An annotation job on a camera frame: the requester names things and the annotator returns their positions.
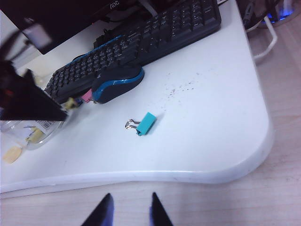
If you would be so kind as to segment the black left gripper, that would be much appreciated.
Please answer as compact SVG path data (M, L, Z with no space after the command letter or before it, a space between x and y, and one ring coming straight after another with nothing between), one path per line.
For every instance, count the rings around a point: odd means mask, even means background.
M3 121L65 121L67 113L27 69L17 76L11 61L0 62L0 119Z

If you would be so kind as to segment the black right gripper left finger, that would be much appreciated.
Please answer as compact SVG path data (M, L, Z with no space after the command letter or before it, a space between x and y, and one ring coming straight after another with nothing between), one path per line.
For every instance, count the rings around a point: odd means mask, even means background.
M114 201L110 193L99 202L82 226L112 226L114 214Z

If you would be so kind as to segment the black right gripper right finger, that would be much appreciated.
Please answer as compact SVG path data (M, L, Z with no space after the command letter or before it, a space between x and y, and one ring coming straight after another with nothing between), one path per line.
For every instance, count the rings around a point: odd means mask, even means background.
M150 225L151 226L173 226L167 212L155 192L152 193L152 202L150 207Z

